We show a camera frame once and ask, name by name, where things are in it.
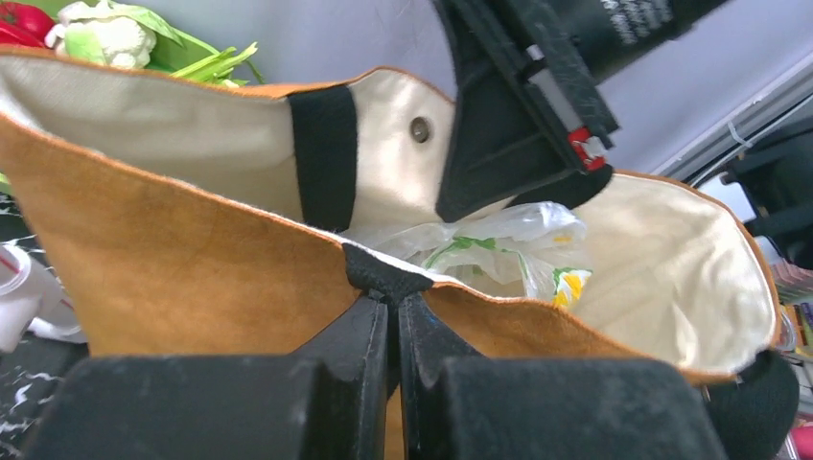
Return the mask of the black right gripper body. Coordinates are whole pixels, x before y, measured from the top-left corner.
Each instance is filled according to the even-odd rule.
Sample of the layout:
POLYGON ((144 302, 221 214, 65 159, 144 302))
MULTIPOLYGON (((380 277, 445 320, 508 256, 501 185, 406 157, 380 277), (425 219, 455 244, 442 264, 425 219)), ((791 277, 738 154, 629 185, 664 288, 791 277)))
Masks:
POLYGON ((717 8, 714 1, 439 1, 455 114, 438 216, 553 201, 575 208, 613 170, 601 82, 717 8))

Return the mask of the clear lemon print plastic bag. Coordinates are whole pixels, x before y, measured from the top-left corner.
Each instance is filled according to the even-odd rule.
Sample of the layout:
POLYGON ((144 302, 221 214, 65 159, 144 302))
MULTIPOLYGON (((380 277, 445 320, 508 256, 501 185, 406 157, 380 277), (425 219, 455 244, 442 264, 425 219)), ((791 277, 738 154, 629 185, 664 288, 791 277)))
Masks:
POLYGON ((344 237, 496 297, 568 308, 592 276, 587 227, 554 202, 456 223, 362 226, 344 237))

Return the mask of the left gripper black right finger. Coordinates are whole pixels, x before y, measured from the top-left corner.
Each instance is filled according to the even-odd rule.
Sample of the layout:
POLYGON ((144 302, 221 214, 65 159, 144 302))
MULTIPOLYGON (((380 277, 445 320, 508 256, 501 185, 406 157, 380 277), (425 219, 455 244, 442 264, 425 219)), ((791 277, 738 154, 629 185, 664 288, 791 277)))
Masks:
POLYGON ((483 356, 420 294, 398 308, 409 459, 722 459, 700 395, 650 359, 483 356))

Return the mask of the orange canvas tote bag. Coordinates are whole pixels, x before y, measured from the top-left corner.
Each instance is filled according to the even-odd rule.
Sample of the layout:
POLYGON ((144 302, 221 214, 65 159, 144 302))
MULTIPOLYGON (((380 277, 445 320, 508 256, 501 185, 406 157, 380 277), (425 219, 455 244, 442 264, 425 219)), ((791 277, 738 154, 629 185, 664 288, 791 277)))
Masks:
POLYGON ((635 315, 602 333, 547 301, 433 282, 430 310, 488 357, 653 357, 659 307, 702 314, 719 342, 681 364, 732 459, 767 459, 795 422, 795 373, 774 351, 779 304, 755 242, 722 204, 660 178, 571 172, 509 117, 455 118, 390 68, 342 83, 217 89, 9 48, 1 170, 73 296, 90 349, 281 352, 356 293, 352 224, 491 217, 540 197, 603 229, 612 282, 590 306, 635 315))

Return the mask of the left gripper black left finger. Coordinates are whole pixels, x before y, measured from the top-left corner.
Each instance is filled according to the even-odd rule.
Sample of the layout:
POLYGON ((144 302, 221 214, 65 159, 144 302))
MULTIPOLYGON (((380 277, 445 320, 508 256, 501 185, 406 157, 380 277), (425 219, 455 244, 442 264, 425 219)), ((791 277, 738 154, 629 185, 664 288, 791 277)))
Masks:
POLYGON ((90 358, 27 459, 381 459, 388 311, 367 297, 295 352, 90 358))

